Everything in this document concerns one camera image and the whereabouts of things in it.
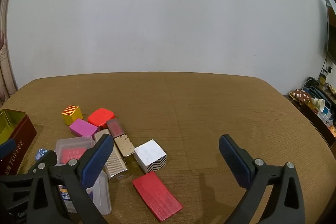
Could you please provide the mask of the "clear plastic case red card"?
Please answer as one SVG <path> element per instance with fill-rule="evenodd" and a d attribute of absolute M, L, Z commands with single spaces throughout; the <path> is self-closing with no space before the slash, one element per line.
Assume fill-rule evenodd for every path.
<path fill-rule="evenodd" d="M 68 139 L 58 139 L 55 153 L 57 155 L 56 165 L 65 165 L 71 159 L 80 159 L 84 152 L 95 145 L 92 137 L 72 137 Z"/>

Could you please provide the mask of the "blue patterned ball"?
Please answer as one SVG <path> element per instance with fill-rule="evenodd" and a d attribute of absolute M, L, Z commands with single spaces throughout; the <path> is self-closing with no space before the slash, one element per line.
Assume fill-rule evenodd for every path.
<path fill-rule="evenodd" d="M 35 160 L 36 161 L 40 160 L 47 152 L 48 149 L 40 148 L 35 155 Z"/>

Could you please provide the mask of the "silver textured lighter case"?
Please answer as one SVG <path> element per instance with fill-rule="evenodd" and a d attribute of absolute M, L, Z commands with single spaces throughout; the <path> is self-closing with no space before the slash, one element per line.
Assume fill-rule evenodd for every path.
<path fill-rule="evenodd" d="M 111 181 L 116 182 L 129 177 L 131 171 L 128 165 L 134 162 L 134 160 L 134 155 L 126 159 L 122 156 L 113 138 L 113 151 L 105 164 L 105 172 L 108 178 Z"/>

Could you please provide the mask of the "pink rectangular block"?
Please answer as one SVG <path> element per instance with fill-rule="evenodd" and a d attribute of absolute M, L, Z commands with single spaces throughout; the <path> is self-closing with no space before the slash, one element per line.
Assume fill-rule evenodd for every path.
<path fill-rule="evenodd" d="M 98 127 L 82 119 L 76 119 L 70 125 L 70 130 L 78 137 L 92 137 L 95 133 L 98 132 Z"/>

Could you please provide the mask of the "gold and red lipstick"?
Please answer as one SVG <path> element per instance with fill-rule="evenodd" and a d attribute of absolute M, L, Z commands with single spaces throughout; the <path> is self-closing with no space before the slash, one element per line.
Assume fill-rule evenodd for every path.
<path fill-rule="evenodd" d="M 129 137 L 126 133 L 124 133 L 122 127 L 120 126 L 118 120 L 116 118 L 108 120 L 106 122 L 108 129 L 112 137 L 114 138 L 114 142 L 117 144 L 118 149 L 122 156 L 126 159 L 128 157 L 133 156 L 134 154 L 134 145 L 130 141 Z"/>

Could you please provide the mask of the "yellow striped cube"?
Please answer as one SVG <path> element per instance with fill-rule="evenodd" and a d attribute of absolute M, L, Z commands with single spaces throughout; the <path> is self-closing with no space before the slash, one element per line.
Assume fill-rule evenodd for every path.
<path fill-rule="evenodd" d="M 77 119 L 83 119 L 79 106 L 68 106 L 62 112 L 62 117 L 66 125 L 71 125 Z"/>

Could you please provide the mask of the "red rounded square tape measure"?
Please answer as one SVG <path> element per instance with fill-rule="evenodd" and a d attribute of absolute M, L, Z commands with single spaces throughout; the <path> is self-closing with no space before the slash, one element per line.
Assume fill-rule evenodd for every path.
<path fill-rule="evenodd" d="M 107 121 L 114 119 L 115 114 L 107 110 L 105 108 L 99 108 L 96 111 L 94 111 L 90 116 L 88 116 L 88 122 L 92 125 L 95 125 L 96 127 L 100 129 L 106 129 L 107 128 Z"/>

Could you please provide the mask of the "white zigzag cube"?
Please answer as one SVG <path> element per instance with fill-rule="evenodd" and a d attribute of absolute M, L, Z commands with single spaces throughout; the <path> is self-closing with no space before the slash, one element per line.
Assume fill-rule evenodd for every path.
<path fill-rule="evenodd" d="M 167 163 L 167 154 L 154 139 L 135 147 L 134 156 L 145 173 L 160 170 Z"/>

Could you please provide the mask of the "red wooden block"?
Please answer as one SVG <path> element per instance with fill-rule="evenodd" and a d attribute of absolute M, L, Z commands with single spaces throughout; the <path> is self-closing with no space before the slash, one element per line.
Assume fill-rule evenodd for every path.
<path fill-rule="evenodd" d="M 132 181 L 137 193 L 159 222 L 163 222 L 183 209 L 154 172 Z"/>

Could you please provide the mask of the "clear plastic tin lid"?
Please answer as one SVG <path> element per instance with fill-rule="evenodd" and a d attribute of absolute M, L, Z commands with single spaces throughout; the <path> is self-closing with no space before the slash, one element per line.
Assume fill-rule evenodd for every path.
<path fill-rule="evenodd" d="M 59 185 L 59 189 L 68 212 L 77 213 L 73 202 L 70 199 L 67 188 L 64 185 Z M 111 213 L 112 206 L 110 203 L 108 176 L 103 170 L 98 176 L 94 186 L 87 189 L 87 193 L 102 215 L 108 215 Z"/>

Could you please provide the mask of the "red gold toffee tin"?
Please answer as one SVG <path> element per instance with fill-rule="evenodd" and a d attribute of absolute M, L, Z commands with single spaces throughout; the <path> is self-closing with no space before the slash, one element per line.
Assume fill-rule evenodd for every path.
<path fill-rule="evenodd" d="M 1 110 L 1 176 L 14 175 L 37 131 L 25 112 Z"/>

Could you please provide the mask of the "white paper cup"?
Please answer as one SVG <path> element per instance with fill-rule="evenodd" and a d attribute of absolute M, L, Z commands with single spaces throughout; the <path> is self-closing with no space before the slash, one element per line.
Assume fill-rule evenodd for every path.
<path fill-rule="evenodd" d="M 320 98 L 313 98 L 312 103 L 321 111 L 323 112 L 325 108 L 325 100 Z"/>

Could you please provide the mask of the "beige patterned curtain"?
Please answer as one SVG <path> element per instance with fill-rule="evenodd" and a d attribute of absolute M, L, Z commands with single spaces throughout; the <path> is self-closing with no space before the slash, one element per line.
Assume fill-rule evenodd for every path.
<path fill-rule="evenodd" d="M 7 43 L 7 12 L 9 0 L 1 0 L 1 106 L 17 92 Z"/>

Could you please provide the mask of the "cluttered side shelf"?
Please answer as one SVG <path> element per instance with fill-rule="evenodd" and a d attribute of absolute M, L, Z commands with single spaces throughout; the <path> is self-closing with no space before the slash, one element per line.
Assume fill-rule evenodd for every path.
<path fill-rule="evenodd" d="M 317 129 L 327 145 L 335 145 L 335 88 L 327 82 L 331 67 L 323 68 L 318 78 L 309 77 L 302 87 L 285 95 Z"/>

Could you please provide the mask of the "wall mounted television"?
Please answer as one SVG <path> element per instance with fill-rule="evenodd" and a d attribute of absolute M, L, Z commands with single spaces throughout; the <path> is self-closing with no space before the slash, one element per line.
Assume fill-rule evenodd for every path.
<path fill-rule="evenodd" d="M 327 13 L 327 43 L 326 52 L 332 62 L 336 62 L 336 15 L 329 0 L 326 1 Z"/>

